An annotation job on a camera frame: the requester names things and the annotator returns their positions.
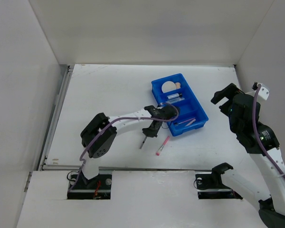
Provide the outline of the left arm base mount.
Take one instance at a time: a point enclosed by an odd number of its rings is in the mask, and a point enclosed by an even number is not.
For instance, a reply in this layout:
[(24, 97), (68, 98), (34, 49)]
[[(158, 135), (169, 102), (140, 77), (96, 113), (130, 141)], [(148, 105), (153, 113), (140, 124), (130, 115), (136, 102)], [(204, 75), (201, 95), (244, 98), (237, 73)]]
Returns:
[(69, 181), (68, 200), (110, 200), (112, 187), (112, 171), (100, 171), (88, 180), (81, 173), (77, 180), (77, 171), (70, 171), (66, 179)]

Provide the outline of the black tip eyebrow brush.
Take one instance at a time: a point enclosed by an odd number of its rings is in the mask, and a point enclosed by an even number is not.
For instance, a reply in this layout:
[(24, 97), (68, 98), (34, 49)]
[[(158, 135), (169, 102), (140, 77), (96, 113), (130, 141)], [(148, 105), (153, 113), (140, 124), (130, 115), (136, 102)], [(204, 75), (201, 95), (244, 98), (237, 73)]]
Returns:
[(190, 119), (184, 120), (182, 122), (174, 123), (174, 125), (180, 125), (180, 124), (184, 124), (184, 123), (187, 123), (187, 122), (192, 123), (194, 121), (195, 121), (195, 118), (190, 118)]

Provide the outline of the blue compartment tray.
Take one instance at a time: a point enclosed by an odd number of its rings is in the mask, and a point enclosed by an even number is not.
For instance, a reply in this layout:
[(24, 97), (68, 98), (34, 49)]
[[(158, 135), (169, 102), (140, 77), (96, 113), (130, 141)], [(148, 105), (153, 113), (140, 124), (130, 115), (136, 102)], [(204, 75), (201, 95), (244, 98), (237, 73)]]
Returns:
[[(166, 81), (173, 81), (174, 83), (179, 82), (181, 84), (181, 88), (163, 93), (161, 86)], [(168, 95), (182, 93), (182, 98), (184, 98), (184, 100), (172, 104), (173, 106), (179, 108), (178, 118), (172, 123), (168, 124), (168, 128), (173, 136), (178, 136), (185, 132), (199, 129), (203, 127), (204, 124), (209, 120), (204, 109), (200, 105), (198, 99), (181, 73), (153, 80), (151, 84), (152, 94), (158, 104), (168, 101)], [(190, 118), (196, 119), (196, 121), (190, 126), (185, 126), (188, 122), (180, 125), (174, 125), (174, 123), (182, 122)]]

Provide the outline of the clear plastic bottle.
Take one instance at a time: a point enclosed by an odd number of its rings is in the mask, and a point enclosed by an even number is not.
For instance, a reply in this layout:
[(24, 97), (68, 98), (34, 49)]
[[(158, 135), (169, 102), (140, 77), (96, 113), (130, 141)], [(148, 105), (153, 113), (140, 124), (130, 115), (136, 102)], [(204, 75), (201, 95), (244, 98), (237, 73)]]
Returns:
[(166, 101), (166, 102), (164, 102), (164, 103), (165, 103), (165, 104), (174, 104), (174, 103), (180, 102), (180, 101), (182, 101), (182, 100), (184, 100), (184, 98), (182, 98), (182, 97), (177, 97), (177, 98), (174, 98), (174, 99), (170, 99), (170, 100), (168, 100), (168, 101)]

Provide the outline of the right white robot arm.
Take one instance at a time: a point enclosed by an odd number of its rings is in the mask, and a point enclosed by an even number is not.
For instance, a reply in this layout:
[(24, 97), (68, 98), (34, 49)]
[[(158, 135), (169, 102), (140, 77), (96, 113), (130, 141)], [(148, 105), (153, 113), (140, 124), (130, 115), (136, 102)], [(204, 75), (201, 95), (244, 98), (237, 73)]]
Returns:
[(231, 83), (215, 92), (211, 102), (227, 99), (219, 109), (228, 117), (231, 132), (258, 167), (267, 189), (260, 190), (226, 162), (212, 168), (210, 181), (237, 192), (256, 209), (266, 227), (285, 228), (285, 163), (274, 131), (259, 121), (260, 103), (268, 99), (269, 89), (261, 83), (254, 83), (252, 89), (244, 93)]

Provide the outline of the clear vial black cap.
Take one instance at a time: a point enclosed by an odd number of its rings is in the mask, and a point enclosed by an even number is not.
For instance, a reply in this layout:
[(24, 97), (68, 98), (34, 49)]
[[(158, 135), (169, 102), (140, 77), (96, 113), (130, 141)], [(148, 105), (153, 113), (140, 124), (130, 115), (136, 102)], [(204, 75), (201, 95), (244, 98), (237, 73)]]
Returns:
[(167, 96), (168, 100), (172, 100), (179, 97), (182, 97), (182, 93), (175, 93)]

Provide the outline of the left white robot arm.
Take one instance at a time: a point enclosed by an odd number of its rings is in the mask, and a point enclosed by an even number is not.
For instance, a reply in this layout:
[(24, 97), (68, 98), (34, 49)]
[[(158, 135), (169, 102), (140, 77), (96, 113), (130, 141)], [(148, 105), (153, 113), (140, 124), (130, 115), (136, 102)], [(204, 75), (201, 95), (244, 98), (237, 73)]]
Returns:
[(79, 158), (81, 184), (88, 189), (96, 185), (99, 164), (95, 159), (108, 153), (117, 136), (141, 129), (145, 139), (157, 137), (162, 124), (175, 121), (179, 114), (180, 108), (169, 103), (115, 117), (97, 114), (80, 134), (85, 149)]

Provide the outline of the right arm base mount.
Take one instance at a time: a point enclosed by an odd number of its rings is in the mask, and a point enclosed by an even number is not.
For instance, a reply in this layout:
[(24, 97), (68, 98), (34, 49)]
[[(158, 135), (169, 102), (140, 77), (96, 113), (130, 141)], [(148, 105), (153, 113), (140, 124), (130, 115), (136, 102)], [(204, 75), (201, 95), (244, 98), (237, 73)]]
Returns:
[(198, 193), (198, 199), (201, 200), (226, 200), (243, 198), (233, 189), (215, 183), (210, 172), (197, 172), (193, 183)]

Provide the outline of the cream round powder puff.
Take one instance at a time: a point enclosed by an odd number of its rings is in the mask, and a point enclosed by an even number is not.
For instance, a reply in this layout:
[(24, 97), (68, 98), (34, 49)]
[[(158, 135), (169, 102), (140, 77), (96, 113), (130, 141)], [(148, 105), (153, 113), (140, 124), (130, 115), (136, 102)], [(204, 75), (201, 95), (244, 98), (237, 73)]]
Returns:
[(176, 84), (173, 81), (166, 81), (162, 84), (161, 90), (163, 93), (176, 90)]

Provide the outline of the pink lip pencil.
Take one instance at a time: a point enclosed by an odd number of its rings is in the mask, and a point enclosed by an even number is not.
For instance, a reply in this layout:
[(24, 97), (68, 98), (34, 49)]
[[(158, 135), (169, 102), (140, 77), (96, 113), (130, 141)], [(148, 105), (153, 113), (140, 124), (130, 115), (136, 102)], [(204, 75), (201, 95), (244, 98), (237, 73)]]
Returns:
[(193, 124), (196, 121), (196, 119), (192, 119), (190, 122), (188, 122), (185, 126), (190, 126), (191, 124)]

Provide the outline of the left metal rail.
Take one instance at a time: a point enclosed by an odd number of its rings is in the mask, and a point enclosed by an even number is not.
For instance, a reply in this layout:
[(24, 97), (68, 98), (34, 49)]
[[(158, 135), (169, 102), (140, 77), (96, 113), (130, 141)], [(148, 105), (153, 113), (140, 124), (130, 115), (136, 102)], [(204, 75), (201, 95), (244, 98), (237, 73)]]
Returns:
[(61, 70), (61, 76), (58, 81), (57, 91), (55, 93), (52, 110), (50, 113), (45, 137), (42, 143), (41, 151), (35, 160), (34, 171), (40, 171), (43, 169), (46, 163), (48, 153), (53, 141), (59, 116), (62, 110), (63, 102), (67, 93), (68, 85), (71, 79), (71, 75), (75, 65), (59, 65)]

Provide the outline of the grey handle makeup brush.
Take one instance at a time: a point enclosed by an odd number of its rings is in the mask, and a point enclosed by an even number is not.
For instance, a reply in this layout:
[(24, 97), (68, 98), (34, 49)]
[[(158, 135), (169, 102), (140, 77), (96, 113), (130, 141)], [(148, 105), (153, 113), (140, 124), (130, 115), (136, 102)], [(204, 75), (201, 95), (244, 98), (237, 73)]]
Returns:
[(141, 143), (141, 145), (140, 145), (140, 147), (139, 147), (139, 149), (142, 149), (142, 147), (144, 146), (144, 144), (145, 144), (145, 142), (146, 142), (146, 140), (147, 140), (147, 136), (145, 136), (145, 138), (143, 139), (143, 141), (142, 141), (142, 143)]

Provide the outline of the beige makeup sponge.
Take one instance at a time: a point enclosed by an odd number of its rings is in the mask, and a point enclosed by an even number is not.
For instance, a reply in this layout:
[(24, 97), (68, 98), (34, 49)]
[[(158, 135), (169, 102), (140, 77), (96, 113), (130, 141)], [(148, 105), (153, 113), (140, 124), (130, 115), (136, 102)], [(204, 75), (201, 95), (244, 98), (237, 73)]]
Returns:
[(181, 84), (179, 82), (175, 83), (176, 89), (180, 89), (181, 88)]

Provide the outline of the pink handle makeup brush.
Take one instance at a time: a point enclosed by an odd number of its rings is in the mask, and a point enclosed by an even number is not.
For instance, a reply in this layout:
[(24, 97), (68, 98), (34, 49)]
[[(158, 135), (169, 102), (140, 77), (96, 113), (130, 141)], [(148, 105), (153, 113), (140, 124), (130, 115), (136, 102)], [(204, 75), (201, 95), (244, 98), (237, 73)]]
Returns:
[(157, 150), (157, 152), (155, 153), (156, 156), (159, 156), (164, 148), (164, 146), (166, 145), (166, 143), (169, 141), (170, 136), (167, 136), (167, 138), (165, 139), (165, 141), (163, 142), (163, 144), (160, 146), (160, 148)]

